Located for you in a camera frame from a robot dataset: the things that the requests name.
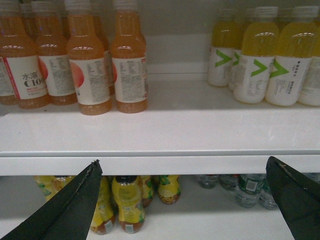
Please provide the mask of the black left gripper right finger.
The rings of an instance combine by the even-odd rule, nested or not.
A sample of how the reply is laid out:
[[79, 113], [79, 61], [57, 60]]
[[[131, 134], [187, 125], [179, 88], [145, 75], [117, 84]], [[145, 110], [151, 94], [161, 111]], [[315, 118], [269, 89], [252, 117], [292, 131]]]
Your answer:
[[320, 184], [274, 156], [266, 180], [275, 203], [296, 240], [320, 238]]

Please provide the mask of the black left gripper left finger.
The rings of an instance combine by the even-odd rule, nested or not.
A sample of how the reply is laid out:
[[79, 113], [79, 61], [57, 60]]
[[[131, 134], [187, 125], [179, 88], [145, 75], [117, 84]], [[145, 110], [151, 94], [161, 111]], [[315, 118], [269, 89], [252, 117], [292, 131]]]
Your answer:
[[95, 160], [3, 240], [85, 240], [98, 201], [102, 168]]

